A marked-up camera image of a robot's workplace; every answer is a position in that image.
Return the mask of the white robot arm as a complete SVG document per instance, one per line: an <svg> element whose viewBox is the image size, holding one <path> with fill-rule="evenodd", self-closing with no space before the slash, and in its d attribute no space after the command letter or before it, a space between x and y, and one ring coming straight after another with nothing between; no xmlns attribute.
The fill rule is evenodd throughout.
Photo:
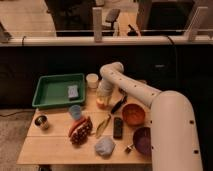
<svg viewBox="0 0 213 171"><path fill-rule="evenodd" d="M182 93L161 91L123 74L121 62L105 64L98 89L109 95L117 85L150 109L153 171L203 171L191 102Z"/></svg>

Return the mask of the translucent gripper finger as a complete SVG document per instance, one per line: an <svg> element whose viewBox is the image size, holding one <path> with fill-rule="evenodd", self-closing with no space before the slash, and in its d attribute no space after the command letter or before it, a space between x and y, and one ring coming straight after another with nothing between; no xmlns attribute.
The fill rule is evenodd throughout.
<svg viewBox="0 0 213 171"><path fill-rule="evenodd" d="M105 96L105 98L104 98L104 105L105 105L105 107L107 107L109 105L109 102L110 102L110 96L109 95Z"/></svg>
<svg viewBox="0 0 213 171"><path fill-rule="evenodd" d="M97 98L96 98L96 103L97 103L98 106L101 106L101 105L102 105L102 99L101 99L100 96L97 96Z"/></svg>

